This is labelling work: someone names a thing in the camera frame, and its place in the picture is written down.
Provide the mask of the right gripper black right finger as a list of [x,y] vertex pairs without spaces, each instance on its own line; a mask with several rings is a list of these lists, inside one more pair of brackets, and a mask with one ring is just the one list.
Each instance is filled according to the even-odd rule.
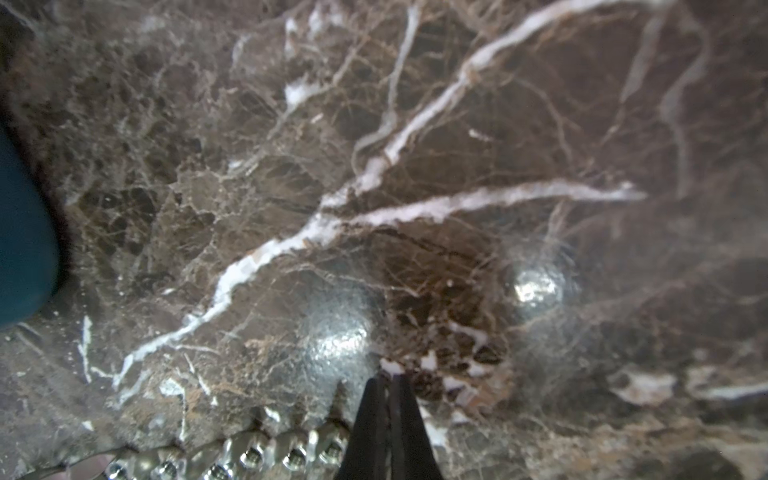
[[396,375],[389,388],[391,478],[443,480],[419,405],[407,376]]

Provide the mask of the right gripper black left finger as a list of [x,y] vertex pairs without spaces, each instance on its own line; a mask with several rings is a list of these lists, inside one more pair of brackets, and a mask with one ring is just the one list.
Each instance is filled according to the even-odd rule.
[[387,477],[387,395],[381,376],[368,380],[337,480],[384,480]]

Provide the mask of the teal plastic storage box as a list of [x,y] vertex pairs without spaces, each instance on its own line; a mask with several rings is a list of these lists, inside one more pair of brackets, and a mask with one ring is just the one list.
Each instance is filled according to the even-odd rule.
[[26,320],[54,294],[60,249],[48,205],[1,131],[1,326]]

